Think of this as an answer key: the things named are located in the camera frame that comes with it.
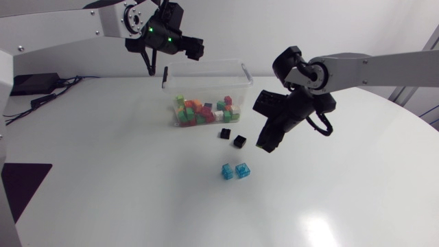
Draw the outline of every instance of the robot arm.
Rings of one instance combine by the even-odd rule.
[[[82,10],[25,14],[0,18],[0,113],[13,85],[13,57],[101,36],[125,38],[130,52],[142,55],[150,75],[155,74],[157,51],[186,51],[190,59],[203,56],[203,40],[182,35],[183,9],[164,0],[105,0]],[[152,48],[152,63],[145,48]],[[0,171],[6,158],[5,125],[0,115]],[[0,180],[0,246],[21,246],[8,199]]]
[[[273,70],[292,93],[262,91],[253,109],[266,116],[257,146],[267,152],[278,147],[283,135],[303,119],[329,136],[332,125],[324,115],[335,110],[330,92],[354,86],[439,86],[439,50],[368,56],[335,54],[305,62],[297,47],[286,49],[273,63]],[[316,112],[326,130],[309,117]]]

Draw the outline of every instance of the white wall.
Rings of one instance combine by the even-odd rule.
[[[81,8],[90,1],[3,0],[0,15]],[[439,1],[180,0],[184,35],[204,39],[202,60],[242,58],[253,75],[272,75],[284,49],[305,59],[354,51],[370,55],[421,50],[439,23]],[[159,54],[158,72],[184,54]],[[96,38],[17,56],[15,74],[56,71],[100,76],[147,75],[138,54],[118,38]]]

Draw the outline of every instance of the plastic container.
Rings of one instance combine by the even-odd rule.
[[[178,125],[185,127],[238,122],[252,85],[244,63],[231,59],[171,63],[165,67],[162,89],[170,96]]]

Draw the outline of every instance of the tabletop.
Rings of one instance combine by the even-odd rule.
[[[436,130],[354,88],[333,94],[330,137],[304,121],[268,154],[262,89],[287,94],[256,77],[238,123],[179,128],[160,78],[85,80],[14,122],[6,161],[53,164],[16,223],[22,245],[439,246]],[[222,178],[243,162],[248,177]]]

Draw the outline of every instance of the toy block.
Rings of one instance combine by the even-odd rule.
[[[183,95],[177,95],[176,100],[179,106],[185,106],[185,98]]]
[[[247,167],[247,164],[242,163],[235,167],[236,172],[238,173],[239,178],[246,177],[250,175],[250,169]]]
[[[230,111],[232,114],[241,114],[241,109],[239,106],[230,106]]]
[[[230,106],[232,104],[232,98],[230,96],[224,97],[224,102],[226,102],[226,105]]]
[[[205,107],[209,107],[212,110],[212,103],[204,103]]]
[[[222,139],[230,139],[230,130],[229,129],[225,129],[223,128],[221,130],[221,134],[219,135],[219,137],[221,137]]]
[[[189,125],[190,126],[196,126],[197,125],[197,121],[195,120],[195,118],[193,118],[191,121],[189,121]]]
[[[212,113],[212,111],[211,111],[211,109],[209,107],[203,106],[203,108],[201,108],[200,114],[203,117],[209,117],[211,115],[211,113]]]
[[[216,121],[223,121],[224,120],[224,112],[222,110],[215,111],[213,114],[215,115]]]
[[[238,148],[242,148],[244,144],[246,144],[246,141],[247,139],[245,137],[238,135],[233,141],[233,145],[237,146]]]
[[[195,118],[195,113],[193,112],[192,108],[186,108],[186,116],[187,120],[189,121]]]
[[[232,115],[229,111],[225,110],[224,111],[224,123],[228,123],[230,122],[232,119]]]
[[[226,109],[226,102],[218,101],[217,102],[217,109],[218,110],[225,110]]]
[[[188,122],[188,119],[187,119],[185,112],[183,110],[178,112],[178,119],[180,120],[180,123]]]
[[[233,170],[228,163],[222,166],[221,173],[226,180],[233,178]]]
[[[213,122],[213,121],[215,121],[215,116],[213,115],[213,113],[211,113],[210,115],[208,115],[208,116],[206,117],[206,122],[207,122],[207,123],[211,123],[211,122]]]
[[[197,124],[204,124],[206,122],[206,119],[202,115],[196,115],[195,119],[197,121]]]
[[[192,100],[187,100],[187,101],[185,101],[185,106],[186,106],[186,108],[187,108],[187,107],[193,108],[193,102],[192,102]]]
[[[198,99],[192,100],[193,103],[193,110],[195,113],[199,113],[201,111],[201,108],[203,108],[203,105],[201,104],[201,101]]]

